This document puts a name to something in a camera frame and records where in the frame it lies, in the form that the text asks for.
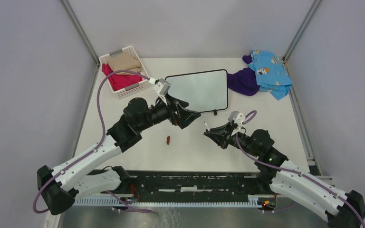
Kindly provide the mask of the black framed whiteboard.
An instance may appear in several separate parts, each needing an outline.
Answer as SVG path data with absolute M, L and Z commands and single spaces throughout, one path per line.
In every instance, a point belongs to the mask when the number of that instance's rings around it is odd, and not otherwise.
M 188 109 L 204 113 L 228 108 L 228 73 L 225 69 L 167 76 L 168 94 L 188 102 Z

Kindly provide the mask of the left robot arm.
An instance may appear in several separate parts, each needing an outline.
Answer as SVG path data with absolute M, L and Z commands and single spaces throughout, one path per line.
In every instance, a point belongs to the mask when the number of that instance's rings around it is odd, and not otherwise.
M 97 175 L 89 173 L 133 147 L 142 139 L 142 131 L 156 124 L 168 120 L 180 129 L 188 127 L 201 116 L 188 109 L 188 105 L 170 96 L 156 105 L 148 105 L 140 97 L 130 100 L 119 121 L 108 130 L 104 129 L 100 140 L 89 149 L 54 168 L 44 165 L 37 170 L 38 193 L 33 201 L 33 211 L 58 215 L 80 198 L 92 194 L 106 190 L 126 193 L 130 189 L 130 180 L 124 169 L 112 168 Z

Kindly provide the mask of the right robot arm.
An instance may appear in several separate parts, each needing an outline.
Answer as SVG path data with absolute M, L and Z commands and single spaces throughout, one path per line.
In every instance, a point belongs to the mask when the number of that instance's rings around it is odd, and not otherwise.
M 260 173 L 255 181 L 258 192 L 283 195 L 314 212 L 330 228 L 365 228 L 363 196 L 345 192 L 304 171 L 273 147 L 267 130 L 257 129 L 248 136 L 234 132 L 236 125 L 206 130 L 203 134 L 222 149 L 233 146 L 254 160 Z

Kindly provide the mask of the purple cloth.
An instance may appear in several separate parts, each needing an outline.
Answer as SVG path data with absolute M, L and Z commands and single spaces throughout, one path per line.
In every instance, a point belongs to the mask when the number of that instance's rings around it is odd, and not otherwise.
M 255 95 L 260 86 L 257 84 L 255 72 L 247 66 L 234 74 L 227 74 L 227 87 L 234 92 L 246 96 Z

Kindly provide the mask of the white plastic basket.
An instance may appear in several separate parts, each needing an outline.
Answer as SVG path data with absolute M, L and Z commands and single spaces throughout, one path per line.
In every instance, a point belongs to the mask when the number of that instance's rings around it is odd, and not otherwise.
M 140 92 L 140 91 L 143 91 L 147 88 L 150 87 L 150 83 L 149 83 L 149 80 L 148 80 L 148 73 L 145 69 L 145 67 L 143 66 L 143 63 L 142 61 L 140 60 L 140 57 L 138 56 L 135 48 L 133 46 L 127 46 L 127 47 L 124 47 L 124 48 L 121 48 L 119 50 L 116 50 L 116 51 L 113 51 L 109 54 L 105 54 L 103 56 L 101 56 L 99 58 L 99 62 L 100 62 L 100 67 L 101 67 L 101 71 L 102 73 L 104 74 L 104 76 L 107 76 L 109 74 L 111 74 L 113 71 L 111 70 L 110 66 L 108 65 L 107 61 L 109 58 L 115 56 L 115 55 L 118 55 L 120 53 L 126 53 L 128 55 L 131 55 L 131 56 L 135 56 L 135 57 L 138 57 L 139 61 L 141 62 L 142 64 L 142 71 L 141 73 L 135 73 L 135 72 L 132 72 L 132 71 L 127 71 L 127 73 L 131 73 L 131 74 L 134 74 L 134 75 L 138 75 L 140 77 L 142 77 L 142 81 L 140 81 L 139 83 L 135 83 L 133 85 L 130 85 L 126 88 L 123 88 L 121 90 L 118 90 L 118 91 L 114 91 L 112 88 L 111 88 L 111 85 L 109 83 L 109 81 L 107 80 L 106 83 L 109 85 L 110 87 L 110 90 L 111 92 L 114 94 L 114 96 L 117 98 L 117 99 L 123 99 L 123 98 L 126 98 L 127 96 L 130 96 L 132 94 L 135 94 L 137 92 Z

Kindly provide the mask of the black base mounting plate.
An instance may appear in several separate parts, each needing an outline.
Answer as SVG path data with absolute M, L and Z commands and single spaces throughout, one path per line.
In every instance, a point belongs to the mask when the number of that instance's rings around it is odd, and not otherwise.
M 138 202 L 237 203 L 249 195 L 273 195 L 258 172 L 127 171 L 129 178 L 112 191 Z

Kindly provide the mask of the magenta cloth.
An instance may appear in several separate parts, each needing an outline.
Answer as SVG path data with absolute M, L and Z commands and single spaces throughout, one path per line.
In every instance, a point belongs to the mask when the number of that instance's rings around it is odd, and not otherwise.
M 118 73 L 114 74 L 109 78 L 109 83 L 114 91 L 121 90 L 135 83 L 142 81 L 142 77 L 131 73 Z

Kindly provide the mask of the blue patterned cloth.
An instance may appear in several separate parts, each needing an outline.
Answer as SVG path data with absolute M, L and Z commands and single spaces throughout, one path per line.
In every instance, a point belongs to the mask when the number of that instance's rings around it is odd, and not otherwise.
M 252 62 L 248 66 L 255 72 L 260 91 L 269 92 L 276 100 L 288 95 L 292 80 L 281 60 L 271 52 L 260 50 L 251 51 L 250 57 Z

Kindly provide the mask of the beige folded cloth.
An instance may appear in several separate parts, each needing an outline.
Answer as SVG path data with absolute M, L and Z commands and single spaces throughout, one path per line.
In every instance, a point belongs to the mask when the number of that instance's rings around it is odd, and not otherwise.
M 107 63 L 112 71 L 129 70 L 135 73 L 141 73 L 142 71 L 142 64 L 138 57 L 124 52 L 109 58 Z

